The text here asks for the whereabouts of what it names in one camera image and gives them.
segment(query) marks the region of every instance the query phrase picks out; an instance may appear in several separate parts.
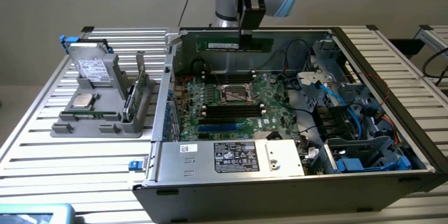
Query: red wire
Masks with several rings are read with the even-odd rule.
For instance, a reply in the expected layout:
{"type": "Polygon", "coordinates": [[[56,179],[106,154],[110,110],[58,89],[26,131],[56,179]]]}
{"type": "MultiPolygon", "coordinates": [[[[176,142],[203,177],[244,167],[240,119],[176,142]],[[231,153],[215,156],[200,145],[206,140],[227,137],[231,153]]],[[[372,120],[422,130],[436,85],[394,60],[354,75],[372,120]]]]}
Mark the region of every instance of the red wire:
{"type": "Polygon", "coordinates": [[[180,98],[182,98],[182,102],[183,103],[187,103],[187,101],[186,101],[186,95],[184,95],[184,93],[186,93],[186,82],[190,81],[191,79],[194,79],[194,76],[188,76],[184,79],[179,80],[179,82],[183,83],[182,89],[180,89],[180,98]]]}
{"type": "MultiPolygon", "coordinates": [[[[375,78],[375,79],[383,81],[383,83],[384,83],[384,85],[386,85],[386,87],[387,87],[387,93],[386,93],[386,98],[383,99],[383,102],[380,103],[380,106],[382,106],[382,105],[384,104],[384,102],[387,101],[387,99],[390,99],[390,95],[391,95],[391,88],[390,88],[387,82],[382,79],[382,77],[375,76],[375,75],[372,75],[371,73],[355,72],[354,74],[348,74],[348,75],[346,75],[344,77],[354,76],[355,74],[363,74],[364,76],[370,76],[370,77],[372,77],[372,78],[375,78]]],[[[340,83],[343,80],[344,80],[344,78],[343,78],[342,80],[339,80],[338,82],[334,82],[334,84],[340,83]]]]}
{"type": "Polygon", "coordinates": [[[387,121],[391,124],[392,130],[394,130],[394,141],[395,141],[395,144],[399,144],[398,130],[395,128],[394,122],[386,116],[382,116],[382,118],[384,121],[387,121]]]}

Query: green circuit board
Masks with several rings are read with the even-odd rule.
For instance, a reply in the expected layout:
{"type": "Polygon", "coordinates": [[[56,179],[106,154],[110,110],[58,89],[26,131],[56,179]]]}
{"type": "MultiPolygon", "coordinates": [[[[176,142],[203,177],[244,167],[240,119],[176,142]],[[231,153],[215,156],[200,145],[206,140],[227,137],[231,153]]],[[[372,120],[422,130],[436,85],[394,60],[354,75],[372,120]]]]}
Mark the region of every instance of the green circuit board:
{"type": "Polygon", "coordinates": [[[254,139],[255,135],[258,139],[260,139],[263,134],[272,131],[278,131],[283,139],[299,139],[299,134],[295,132],[298,128],[291,126],[288,129],[294,113],[274,99],[278,83],[267,81],[267,79],[276,80],[276,77],[275,74],[256,77],[250,84],[251,97],[254,98],[251,101],[235,99],[226,103],[228,105],[263,103],[267,111],[260,117],[238,118],[238,131],[230,132],[199,132],[199,119],[204,118],[202,115],[203,105],[226,106],[222,101],[220,85],[204,84],[199,78],[194,78],[184,83],[183,94],[179,94],[179,91],[176,92],[180,108],[180,140],[239,140],[254,139]],[[199,139],[200,133],[207,133],[210,137],[199,139]]]}

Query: motherboard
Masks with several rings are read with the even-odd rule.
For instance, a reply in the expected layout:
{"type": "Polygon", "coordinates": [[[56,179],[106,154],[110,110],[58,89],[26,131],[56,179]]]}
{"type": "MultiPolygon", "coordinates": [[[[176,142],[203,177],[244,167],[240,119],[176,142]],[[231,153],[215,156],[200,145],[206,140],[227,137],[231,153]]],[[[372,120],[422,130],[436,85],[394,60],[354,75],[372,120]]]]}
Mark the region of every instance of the motherboard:
{"type": "Polygon", "coordinates": [[[283,74],[204,75],[178,82],[180,141],[299,139],[276,94],[283,74]]]}

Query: white wall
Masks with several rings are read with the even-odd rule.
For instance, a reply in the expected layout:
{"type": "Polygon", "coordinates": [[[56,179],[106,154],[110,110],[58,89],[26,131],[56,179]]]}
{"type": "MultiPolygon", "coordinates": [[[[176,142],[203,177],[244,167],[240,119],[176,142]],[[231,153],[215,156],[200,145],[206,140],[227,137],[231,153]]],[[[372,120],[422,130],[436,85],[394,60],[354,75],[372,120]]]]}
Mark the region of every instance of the white wall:
{"type": "MultiPolygon", "coordinates": [[[[186,0],[0,0],[0,84],[46,83],[63,57],[59,35],[83,26],[176,26],[186,0]]],[[[264,25],[376,24],[412,37],[420,24],[448,24],[448,0],[298,0],[290,17],[264,25]]],[[[184,26],[215,20],[215,0],[190,0],[184,26]]]]}

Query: blue bracket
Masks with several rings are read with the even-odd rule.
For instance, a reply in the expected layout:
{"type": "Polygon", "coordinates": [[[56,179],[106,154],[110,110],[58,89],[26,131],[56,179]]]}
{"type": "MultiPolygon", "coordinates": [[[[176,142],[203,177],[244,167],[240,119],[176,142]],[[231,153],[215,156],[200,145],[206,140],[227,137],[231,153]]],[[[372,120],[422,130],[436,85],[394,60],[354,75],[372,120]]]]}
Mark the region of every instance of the blue bracket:
{"type": "Polygon", "coordinates": [[[411,162],[406,156],[399,157],[396,162],[388,163],[384,166],[364,168],[359,158],[342,158],[336,161],[338,169],[342,173],[359,172],[384,172],[390,170],[410,170],[411,162]]]}
{"type": "Polygon", "coordinates": [[[130,171],[143,170],[143,161],[134,160],[130,162],[130,171]]]}
{"type": "Polygon", "coordinates": [[[68,46],[67,43],[74,43],[79,41],[79,37],[66,37],[66,35],[59,36],[59,42],[63,45],[64,52],[68,54],[68,46]]]}

